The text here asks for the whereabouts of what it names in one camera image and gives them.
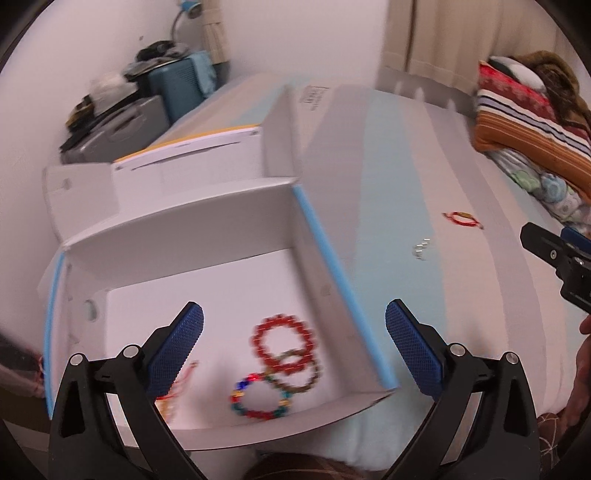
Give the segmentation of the person's right hand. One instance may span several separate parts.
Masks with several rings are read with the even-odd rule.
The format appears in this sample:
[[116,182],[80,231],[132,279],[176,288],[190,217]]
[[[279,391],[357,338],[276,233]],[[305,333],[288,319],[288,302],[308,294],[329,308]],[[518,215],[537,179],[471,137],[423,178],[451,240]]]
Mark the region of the person's right hand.
[[562,433],[579,422],[590,401],[590,326],[590,316],[587,316],[579,327],[580,333],[585,336],[585,340],[576,355],[576,375],[573,389],[560,419]]

